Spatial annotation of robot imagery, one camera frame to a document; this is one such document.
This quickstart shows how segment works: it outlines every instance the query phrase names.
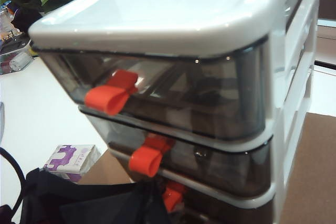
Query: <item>drawer front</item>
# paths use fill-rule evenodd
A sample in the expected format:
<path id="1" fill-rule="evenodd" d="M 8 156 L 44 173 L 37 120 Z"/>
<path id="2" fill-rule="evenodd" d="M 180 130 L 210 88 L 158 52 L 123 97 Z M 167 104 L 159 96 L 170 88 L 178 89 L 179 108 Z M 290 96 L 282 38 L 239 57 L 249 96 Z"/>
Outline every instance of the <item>drawer front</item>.
<path id="1" fill-rule="evenodd" d="M 148 132 L 88 116 L 110 148 L 127 155 L 141 147 Z M 161 167 L 242 197 L 258 196 L 270 187 L 270 145 L 243 153 L 220 152 L 175 140 Z"/>

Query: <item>storage drawer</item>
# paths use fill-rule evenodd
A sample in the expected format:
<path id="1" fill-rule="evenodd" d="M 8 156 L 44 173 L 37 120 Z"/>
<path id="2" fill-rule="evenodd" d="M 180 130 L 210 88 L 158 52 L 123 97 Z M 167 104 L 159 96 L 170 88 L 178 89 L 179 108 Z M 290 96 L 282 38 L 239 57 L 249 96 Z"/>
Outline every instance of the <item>storage drawer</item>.
<path id="1" fill-rule="evenodd" d="M 264 42 L 205 59 L 66 51 L 40 55 L 78 104 L 85 103 L 88 91 L 126 70 L 137 74 L 138 91 L 120 114 L 229 141 L 265 128 Z"/>
<path id="2" fill-rule="evenodd" d="M 110 148 L 129 156 L 141 147 L 148 132 L 88 116 Z M 175 140 L 161 167 L 203 184 L 242 197 L 258 196 L 270 187 L 270 144 L 243 153 L 220 152 Z"/>

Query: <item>brown cardboard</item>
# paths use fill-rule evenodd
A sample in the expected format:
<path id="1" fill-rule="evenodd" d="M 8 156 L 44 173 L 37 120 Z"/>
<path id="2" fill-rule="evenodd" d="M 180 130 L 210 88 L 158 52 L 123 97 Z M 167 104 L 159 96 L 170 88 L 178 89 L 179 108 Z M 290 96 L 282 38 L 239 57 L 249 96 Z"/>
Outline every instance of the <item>brown cardboard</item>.
<path id="1" fill-rule="evenodd" d="M 308 113 L 289 181 L 281 224 L 336 223 L 336 118 Z M 80 184 L 129 183 L 105 152 Z"/>
<path id="2" fill-rule="evenodd" d="M 130 177 L 118 160 L 106 151 L 78 182 L 82 185 L 106 185 L 130 183 Z"/>

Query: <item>white plastic lid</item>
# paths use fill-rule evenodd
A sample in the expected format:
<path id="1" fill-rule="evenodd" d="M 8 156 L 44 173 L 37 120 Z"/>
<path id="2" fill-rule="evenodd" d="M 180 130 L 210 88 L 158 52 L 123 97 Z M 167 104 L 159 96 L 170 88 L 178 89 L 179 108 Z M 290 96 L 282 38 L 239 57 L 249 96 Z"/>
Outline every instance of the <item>white plastic lid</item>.
<path id="1" fill-rule="evenodd" d="M 265 36 L 286 0 L 75 0 L 34 23 L 40 48 L 210 57 Z"/>

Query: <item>black cable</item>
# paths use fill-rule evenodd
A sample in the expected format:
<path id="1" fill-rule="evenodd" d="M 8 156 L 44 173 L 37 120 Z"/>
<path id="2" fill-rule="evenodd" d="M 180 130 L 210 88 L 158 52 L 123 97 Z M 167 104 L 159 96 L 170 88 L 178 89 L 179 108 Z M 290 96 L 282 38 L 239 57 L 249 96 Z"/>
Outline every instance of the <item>black cable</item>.
<path id="1" fill-rule="evenodd" d="M 23 175 L 23 172 L 19 166 L 19 164 L 15 161 L 15 159 L 8 153 L 6 152 L 5 149 L 1 148 L 0 147 L 0 155 L 2 155 L 10 164 L 11 166 L 14 168 L 19 180 L 20 180 L 20 183 L 21 183 L 21 191 L 20 191 L 20 194 L 16 200 L 16 203 L 13 207 L 13 210 L 12 210 L 12 215 L 11 215 L 11 218 L 14 216 L 14 214 L 16 213 L 17 209 L 19 208 L 21 202 L 22 202 L 22 199 L 23 199 L 23 189 L 25 187 L 25 184 L 26 184 L 26 179 L 25 179 L 25 176 Z"/>

